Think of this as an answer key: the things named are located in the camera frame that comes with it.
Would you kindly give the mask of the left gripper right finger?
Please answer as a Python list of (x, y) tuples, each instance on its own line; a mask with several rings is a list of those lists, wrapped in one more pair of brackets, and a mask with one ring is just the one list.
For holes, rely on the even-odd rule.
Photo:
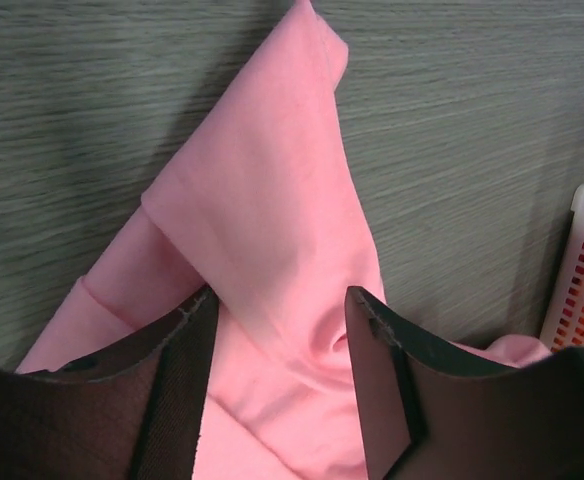
[(345, 315), (372, 479), (584, 479), (584, 347), (515, 368), (348, 289)]

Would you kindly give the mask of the pink t shirt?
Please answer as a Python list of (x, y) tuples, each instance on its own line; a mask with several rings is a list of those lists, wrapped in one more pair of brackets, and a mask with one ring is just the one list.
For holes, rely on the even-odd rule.
[(20, 364), (55, 370), (209, 285), (221, 308), (194, 475), (363, 479), (344, 300), (383, 295), (335, 101), (348, 48), (298, 1)]

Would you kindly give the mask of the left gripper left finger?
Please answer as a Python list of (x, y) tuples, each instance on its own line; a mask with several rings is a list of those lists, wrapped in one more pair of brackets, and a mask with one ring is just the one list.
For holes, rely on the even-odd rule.
[(163, 318), (55, 371), (0, 369), (0, 479), (189, 479), (219, 301)]

